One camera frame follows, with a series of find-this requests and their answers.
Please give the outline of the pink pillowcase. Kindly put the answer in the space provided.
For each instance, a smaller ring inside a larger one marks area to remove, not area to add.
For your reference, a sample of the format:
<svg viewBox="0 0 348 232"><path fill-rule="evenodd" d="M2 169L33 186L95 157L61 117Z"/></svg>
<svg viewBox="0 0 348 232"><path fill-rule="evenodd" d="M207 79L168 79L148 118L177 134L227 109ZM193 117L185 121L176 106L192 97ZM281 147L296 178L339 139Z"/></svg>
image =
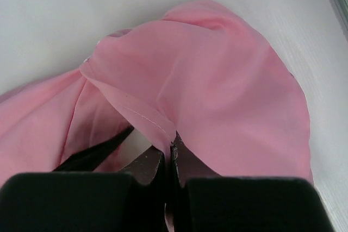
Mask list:
<svg viewBox="0 0 348 232"><path fill-rule="evenodd" d="M1 188L21 173L118 172L133 161L119 149L134 130L164 155L164 225L176 136L218 175L312 184L302 89L258 32L213 1L106 36L78 69L4 94Z"/></svg>

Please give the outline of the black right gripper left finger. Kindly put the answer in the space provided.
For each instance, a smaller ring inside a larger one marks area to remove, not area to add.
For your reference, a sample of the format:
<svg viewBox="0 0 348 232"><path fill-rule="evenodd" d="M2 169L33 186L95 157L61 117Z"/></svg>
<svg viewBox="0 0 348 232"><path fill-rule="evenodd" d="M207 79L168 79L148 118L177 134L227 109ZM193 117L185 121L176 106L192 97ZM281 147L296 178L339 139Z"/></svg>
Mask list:
<svg viewBox="0 0 348 232"><path fill-rule="evenodd" d="M1 231L162 231L164 176L154 147L118 172L17 174L1 188Z"/></svg>

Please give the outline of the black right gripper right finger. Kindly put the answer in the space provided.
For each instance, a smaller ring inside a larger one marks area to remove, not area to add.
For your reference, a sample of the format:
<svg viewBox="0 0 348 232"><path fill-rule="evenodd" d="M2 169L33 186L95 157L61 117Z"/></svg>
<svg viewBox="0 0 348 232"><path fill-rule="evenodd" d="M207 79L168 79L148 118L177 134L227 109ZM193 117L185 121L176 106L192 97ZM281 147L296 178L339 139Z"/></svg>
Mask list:
<svg viewBox="0 0 348 232"><path fill-rule="evenodd" d="M332 231L315 188L292 177L224 177L176 136L171 145L175 231Z"/></svg>

